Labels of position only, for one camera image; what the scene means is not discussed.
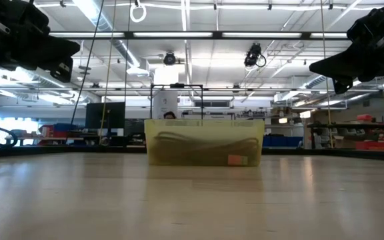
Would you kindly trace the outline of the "storage shelf with bins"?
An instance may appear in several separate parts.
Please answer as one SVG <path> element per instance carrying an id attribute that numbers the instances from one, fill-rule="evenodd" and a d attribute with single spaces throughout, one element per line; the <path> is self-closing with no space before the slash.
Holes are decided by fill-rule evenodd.
<path id="1" fill-rule="evenodd" d="M 312 149 L 348 149 L 360 151 L 384 151 L 384 116 L 358 115 L 354 121 L 307 125 Z"/>

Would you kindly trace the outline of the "black room monitor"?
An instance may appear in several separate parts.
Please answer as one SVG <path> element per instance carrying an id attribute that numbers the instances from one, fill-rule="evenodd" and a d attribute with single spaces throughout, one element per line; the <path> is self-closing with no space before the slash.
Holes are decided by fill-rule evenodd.
<path id="1" fill-rule="evenodd" d="M 125 126 L 125 102 L 89 103 L 85 127 L 88 129 L 122 129 Z"/>

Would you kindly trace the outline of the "white pillar cabinet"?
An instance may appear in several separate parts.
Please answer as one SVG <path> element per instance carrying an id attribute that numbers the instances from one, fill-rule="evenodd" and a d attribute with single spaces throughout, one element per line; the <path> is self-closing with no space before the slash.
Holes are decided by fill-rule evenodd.
<path id="1" fill-rule="evenodd" d="M 161 90 L 153 95 L 152 118 L 162 119 L 166 112 L 178 112 L 178 92 Z"/>

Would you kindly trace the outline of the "blue storage bins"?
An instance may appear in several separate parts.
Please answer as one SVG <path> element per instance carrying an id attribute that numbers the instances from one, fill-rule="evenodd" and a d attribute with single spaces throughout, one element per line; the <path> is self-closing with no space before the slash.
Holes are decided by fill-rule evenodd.
<path id="1" fill-rule="evenodd" d="M 263 138 L 263 147 L 298 147 L 302 137 L 286 137 L 266 135 Z"/>

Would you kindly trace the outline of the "cluttered workbench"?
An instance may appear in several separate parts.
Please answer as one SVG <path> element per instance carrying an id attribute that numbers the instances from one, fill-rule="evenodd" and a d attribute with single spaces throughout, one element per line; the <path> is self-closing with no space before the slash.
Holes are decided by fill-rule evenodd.
<path id="1" fill-rule="evenodd" d="M 236 120 L 237 114 L 233 112 L 212 112 L 186 110 L 180 113 L 182 119 L 212 119 L 212 120 Z"/>

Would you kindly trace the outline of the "overhead LED light bar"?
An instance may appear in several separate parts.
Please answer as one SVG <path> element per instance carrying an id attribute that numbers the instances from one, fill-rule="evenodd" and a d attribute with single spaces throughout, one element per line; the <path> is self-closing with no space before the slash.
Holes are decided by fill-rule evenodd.
<path id="1" fill-rule="evenodd" d="M 233 31 L 54 31 L 50 36 L 64 39 L 241 39 L 241 40 L 300 40 L 300 41 L 321 41 L 321 40 L 347 40 L 346 33 L 340 32 L 233 32 Z"/>

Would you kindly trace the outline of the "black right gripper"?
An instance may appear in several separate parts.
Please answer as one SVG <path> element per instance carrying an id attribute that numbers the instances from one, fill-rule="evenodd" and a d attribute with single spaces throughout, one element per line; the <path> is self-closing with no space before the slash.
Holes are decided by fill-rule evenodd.
<path id="1" fill-rule="evenodd" d="M 336 93 L 344 93 L 355 79 L 370 81 L 381 70 L 384 45 L 384 7 L 374 8 L 347 30 L 351 45 L 339 54 L 310 64 L 309 70 L 332 78 Z"/>

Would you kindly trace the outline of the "black aluminium table frame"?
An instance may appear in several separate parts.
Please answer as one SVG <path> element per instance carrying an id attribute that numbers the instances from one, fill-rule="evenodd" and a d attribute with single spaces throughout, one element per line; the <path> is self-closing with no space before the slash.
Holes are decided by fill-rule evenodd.
<path id="1" fill-rule="evenodd" d="M 0 157 L 23 155 L 40 155 L 56 153 L 133 153 L 146 154 L 145 147 L 85 147 L 85 146 L 26 146 L 10 149 L 0 148 Z M 350 157 L 358 159 L 374 159 L 384 161 L 384 151 L 362 151 L 348 149 L 262 149 L 262 155 L 300 155 Z"/>

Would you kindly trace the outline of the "red and blue boxes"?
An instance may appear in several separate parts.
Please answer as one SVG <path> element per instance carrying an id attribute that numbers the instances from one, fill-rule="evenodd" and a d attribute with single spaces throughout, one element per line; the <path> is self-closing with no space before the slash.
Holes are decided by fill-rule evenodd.
<path id="1" fill-rule="evenodd" d="M 43 137 L 67 137 L 68 132 L 74 131 L 78 126 L 69 123 L 56 123 L 53 125 L 42 125 L 39 132 Z"/>

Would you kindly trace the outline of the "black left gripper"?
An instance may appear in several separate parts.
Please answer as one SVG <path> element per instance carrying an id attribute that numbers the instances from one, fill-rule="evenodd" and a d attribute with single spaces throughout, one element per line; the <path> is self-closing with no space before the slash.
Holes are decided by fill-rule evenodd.
<path id="1" fill-rule="evenodd" d="M 42 69 L 59 81 L 71 80 L 76 42 L 50 36 L 49 19 L 34 4 L 1 0 L 3 24 L 10 28 L 9 46 L 15 64 L 30 71 Z"/>

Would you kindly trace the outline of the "black metal tube frame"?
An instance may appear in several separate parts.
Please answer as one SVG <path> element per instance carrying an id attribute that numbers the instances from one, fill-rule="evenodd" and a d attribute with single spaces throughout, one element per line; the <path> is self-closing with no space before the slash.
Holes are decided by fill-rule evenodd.
<path id="1" fill-rule="evenodd" d="M 179 114 L 179 92 L 186 91 L 188 93 L 195 92 L 196 96 L 201 98 L 201 102 L 199 104 L 201 112 L 203 112 L 203 86 L 202 85 L 188 85 L 184 83 L 172 83 L 168 85 L 164 84 L 151 84 L 150 86 L 150 118 L 152 119 L 152 107 L 153 107 L 153 95 L 161 90 L 168 90 L 168 91 L 176 91 L 178 92 L 178 112 L 176 117 L 178 118 Z"/>

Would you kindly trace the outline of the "yellow translucent plastic bin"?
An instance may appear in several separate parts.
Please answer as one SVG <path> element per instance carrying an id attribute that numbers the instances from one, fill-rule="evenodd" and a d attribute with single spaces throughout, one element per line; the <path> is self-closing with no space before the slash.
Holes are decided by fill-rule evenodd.
<path id="1" fill-rule="evenodd" d="M 256 167 L 265 122 L 212 119 L 147 119 L 150 165 Z"/>

